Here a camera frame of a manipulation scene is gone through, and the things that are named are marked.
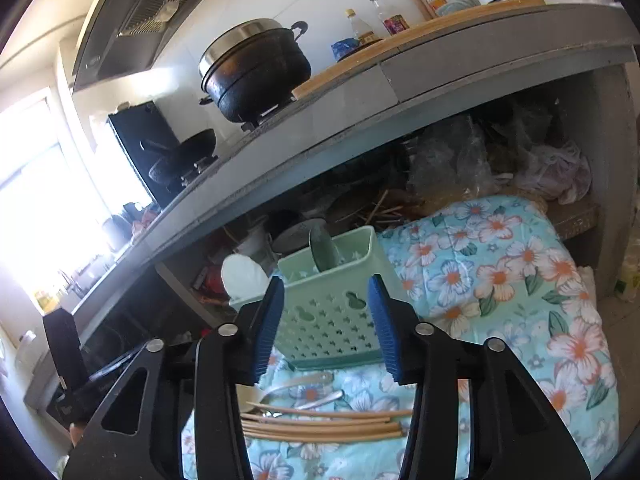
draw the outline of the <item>blue floral fabric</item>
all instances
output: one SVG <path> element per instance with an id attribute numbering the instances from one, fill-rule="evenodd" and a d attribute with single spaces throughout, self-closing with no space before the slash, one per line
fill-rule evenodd
<path id="1" fill-rule="evenodd" d="M 618 450 L 618 393 L 594 299 L 552 225 L 536 205 L 493 196 L 452 204 L 383 232 L 379 240 L 415 311 L 450 336 L 505 340 L 569 428 L 596 476 Z M 399 386 L 383 364 L 334 372 L 333 384 L 301 386 L 269 403 L 299 406 L 334 390 L 321 411 L 412 407 L 415 386 Z M 300 375 L 277 352 L 260 386 Z M 468 384 L 459 381 L 458 462 L 469 460 Z M 402 420 L 408 429 L 409 418 Z M 406 438 L 358 444 L 246 439 L 255 480 L 397 480 Z M 193 416 L 182 434 L 185 478 L 195 479 Z"/>

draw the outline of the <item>tiled floor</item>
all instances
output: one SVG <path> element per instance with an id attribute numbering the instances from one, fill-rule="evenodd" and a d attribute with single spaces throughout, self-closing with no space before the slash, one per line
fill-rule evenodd
<path id="1" fill-rule="evenodd" d="M 640 420 L 640 297 L 633 303 L 605 298 L 598 311 L 618 379 L 622 443 Z"/>

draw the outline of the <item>range hood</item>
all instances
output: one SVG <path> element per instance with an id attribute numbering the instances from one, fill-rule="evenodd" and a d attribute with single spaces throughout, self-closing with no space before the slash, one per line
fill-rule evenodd
<path id="1" fill-rule="evenodd" d="M 142 72 L 201 0 L 94 0 L 78 38 L 70 86 Z"/>

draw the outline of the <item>green plastic basket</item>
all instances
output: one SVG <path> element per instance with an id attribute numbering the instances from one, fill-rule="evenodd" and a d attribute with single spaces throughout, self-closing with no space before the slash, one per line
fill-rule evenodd
<path id="1" fill-rule="evenodd" d="M 367 308 L 367 284 L 380 274 L 392 298 L 408 301 L 371 226 L 333 238 L 340 266 L 318 273 L 311 249 L 278 262 L 285 304 L 275 347 L 298 369 L 341 368 L 379 362 L 380 345 Z M 232 307 L 260 298 L 238 301 Z"/>

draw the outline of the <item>ceiling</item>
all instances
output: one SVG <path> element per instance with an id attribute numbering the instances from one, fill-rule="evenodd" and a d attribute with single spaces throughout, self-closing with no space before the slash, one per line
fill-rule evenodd
<path id="1" fill-rule="evenodd" d="M 53 64 L 58 43 L 80 33 L 93 0 L 33 0 L 0 52 L 0 91 Z"/>

